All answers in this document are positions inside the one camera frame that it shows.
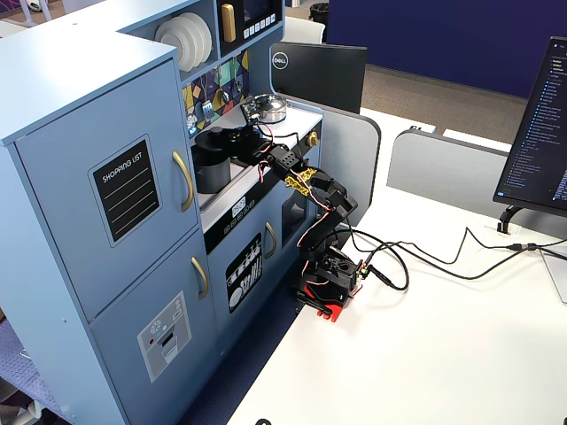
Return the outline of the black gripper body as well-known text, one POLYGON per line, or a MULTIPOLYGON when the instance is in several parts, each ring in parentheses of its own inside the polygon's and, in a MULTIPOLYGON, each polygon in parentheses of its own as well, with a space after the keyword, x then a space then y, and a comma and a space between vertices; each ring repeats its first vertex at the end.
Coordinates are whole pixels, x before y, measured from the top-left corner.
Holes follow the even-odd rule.
POLYGON ((247 141, 244 149, 237 149, 237 159, 241 162, 260 162, 266 156, 263 151, 270 151, 273 143, 254 126, 246 126, 242 129, 242 137, 246 137, 247 141))

